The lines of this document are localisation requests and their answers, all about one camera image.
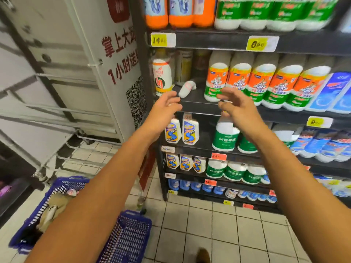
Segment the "orange bottle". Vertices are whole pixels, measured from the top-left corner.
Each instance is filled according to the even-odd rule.
[[[200,28],[213,26],[216,0],[195,0],[194,25]]]
[[[194,0],[169,0],[169,23],[175,28],[190,28],[193,10]]]
[[[144,0],[146,24],[151,29],[168,25],[167,0]]]

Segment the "price tag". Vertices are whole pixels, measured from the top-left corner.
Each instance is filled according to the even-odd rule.
[[[247,208],[247,209],[253,209],[253,205],[251,204],[243,204],[243,208]]]
[[[276,196],[274,190],[269,190],[269,195],[270,196]]]
[[[217,159],[219,161],[225,161],[227,159],[226,154],[212,153],[211,159]]]
[[[333,186],[336,186],[340,183],[340,180],[332,180],[329,182],[329,184],[333,185]]]
[[[175,179],[177,176],[176,174],[171,174],[170,172],[165,172],[165,177],[170,179]]]
[[[330,117],[310,116],[306,125],[312,127],[330,128],[333,120],[334,119]]]
[[[216,186],[217,185],[217,181],[205,179],[205,184],[207,184],[209,186]]]
[[[173,48],[176,46],[175,33],[152,32],[150,36],[152,47]]]
[[[168,190],[168,194],[178,195],[178,191]]]
[[[161,146],[161,151],[163,152],[175,153],[175,149],[173,146]]]
[[[234,201],[224,200],[223,204],[228,206],[234,206]]]
[[[253,52],[274,52],[278,41],[279,36],[250,36],[246,50]]]

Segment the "sign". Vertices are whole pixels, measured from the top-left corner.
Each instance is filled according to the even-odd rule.
[[[225,161],[227,159],[226,154],[212,153],[211,159],[217,159],[219,161]]]
[[[168,190],[168,194],[178,195],[178,191]]]
[[[243,204],[243,208],[246,208],[246,209],[253,209],[253,205],[251,204]]]
[[[306,125],[319,128],[330,128],[333,120],[334,119],[330,117],[310,116],[307,120]]]
[[[279,36],[250,36],[246,50],[251,52],[274,52]]]
[[[176,148],[173,146],[161,146],[161,151],[163,152],[175,153],[176,152],[175,149]]]
[[[170,172],[165,172],[165,177],[170,179],[175,179],[177,176],[176,174],[171,174]]]
[[[128,0],[64,1],[88,59],[84,77],[97,81],[115,137],[123,143],[147,111],[130,4]]]
[[[234,201],[224,200],[223,204],[228,206],[234,206]]]
[[[152,47],[174,48],[176,46],[175,33],[152,32],[150,36]]]
[[[209,186],[216,186],[217,185],[217,181],[205,179],[205,184],[207,184]]]

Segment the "orange label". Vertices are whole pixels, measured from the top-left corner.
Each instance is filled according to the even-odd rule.
[[[253,209],[253,205],[251,204],[243,204],[243,208],[247,208],[247,209]]]
[[[225,161],[227,159],[226,154],[212,153],[211,159],[218,159],[219,161]]]
[[[210,67],[207,74],[207,86],[210,88],[222,88],[227,81],[228,68],[217,69]]]
[[[318,88],[323,84],[327,76],[312,76],[302,74],[297,79],[294,90],[298,92],[298,96],[303,98],[311,98]]]
[[[216,186],[217,185],[217,181],[205,179],[205,184],[207,184],[209,186]]]
[[[264,73],[253,71],[248,81],[248,90],[255,93],[266,92],[273,75],[274,72]]]
[[[251,70],[238,70],[236,68],[232,68],[228,75],[226,85],[238,90],[244,90],[250,77],[250,71]]]
[[[287,74],[280,70],[273,76],[269,91],[275,94],[286,95],[294,87],[298,74]]]

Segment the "hand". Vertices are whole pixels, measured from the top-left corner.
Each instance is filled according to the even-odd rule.
[[[219,108],[223,110],[221,115],[230,117],[234,125],[250,141],[254,142],[260,135],[269,130],[258,113],[255,103],[243,92],[236,88],[224,87],[221,89],[221,94],[217,94],[217,98],[231,101],[218,103]]]
[[[156,141],[160,133],[171,122],[174,113],[182,110],[183,106],[178,103],[180,98],[176,95],[175,91],[163,93],[152,106],[147,119],[141,126],[144,132],[151,135],[153,141]]]

